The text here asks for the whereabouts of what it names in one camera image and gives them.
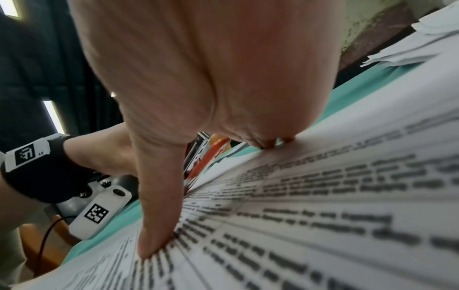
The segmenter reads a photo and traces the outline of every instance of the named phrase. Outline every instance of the document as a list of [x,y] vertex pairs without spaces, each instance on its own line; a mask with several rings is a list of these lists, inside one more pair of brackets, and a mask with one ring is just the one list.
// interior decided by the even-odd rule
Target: document
[[442,54],[14,290],[459,289],[459,58]]

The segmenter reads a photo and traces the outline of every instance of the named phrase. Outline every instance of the skin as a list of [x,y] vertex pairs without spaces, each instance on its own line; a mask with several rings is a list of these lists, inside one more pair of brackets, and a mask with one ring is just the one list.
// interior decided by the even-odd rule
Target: skin
[[116,93],[144,212],[138,253],[170,237],[185,146],[199,131],[259,148],[321,114],[339,60],[343,1],[70,0],[85,56]]
[[[75,137],[64,142],[67,156],[76,164],[109,175],[137,175],[134,152],[126,125]],[[0,234],[15,229],[47,204],[20,194],[0,175]]]

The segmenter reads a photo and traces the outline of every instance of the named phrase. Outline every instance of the black cable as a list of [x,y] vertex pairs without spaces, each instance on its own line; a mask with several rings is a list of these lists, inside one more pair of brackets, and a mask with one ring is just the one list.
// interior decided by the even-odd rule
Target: black cable
[[38,274],[38,268],[40,267],[40,262],[41,262],[41,259],[42,259],[42,256],[43,256],[43,252],[44,252],[44,246],[46,244],[46,240],[48,239],[48,236],[49,234],[51,233],[51,230],[53,229],[53,227],[58,224],[60,221],[62,220],[65,220],[66,218],[72,218],[72,217],[77,217],[76,215],[69,215],[69,216],[64,216],[64,217],[61,217],[60,219],[58,219],[57,221],[53,222],[53,224],[48,228],[48,230],[46,231],[46,234],[44,235],[43,237],[43,240],[42,240],[42,244],[40,245],[40,251],[38,252],[38,256],[37,256],[37,262],[35,264],[35,271],[33,272],[33,277],[36,278],[37,277],[37,274]]

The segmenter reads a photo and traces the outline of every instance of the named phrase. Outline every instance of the green table surface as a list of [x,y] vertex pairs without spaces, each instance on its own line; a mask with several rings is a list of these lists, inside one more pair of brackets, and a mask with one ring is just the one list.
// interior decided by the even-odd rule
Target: green table surface
[[[398,67],[374,66],[354,77],[350,81],[340,85],[331,92],[330,100],[316,124],[411,71],[416,66],[417,65],[405,65]],[[255,147],[248,147],[232,155],[232,157],[245,155],[258,150],[259,149]],[[219,158],[224,158],[229,153],[231,153],[231,150],[222,154]],[[116,216],[94,238],[82,241],[75,245],[68,253],[64,263],[87,252],[122,228],[136,222],[140,218],[142,218],[142,208],[140,207],[139,201],[136,201],[125,209],[124,212]]]

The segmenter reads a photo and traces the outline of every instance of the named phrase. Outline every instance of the white device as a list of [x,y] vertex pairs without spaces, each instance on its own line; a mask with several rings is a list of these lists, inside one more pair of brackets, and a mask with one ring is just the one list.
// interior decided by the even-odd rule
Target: white device
[[132,194],[119,185],[107,187],[69,225],[69,233],[80,240],[92,238],[131,198]]

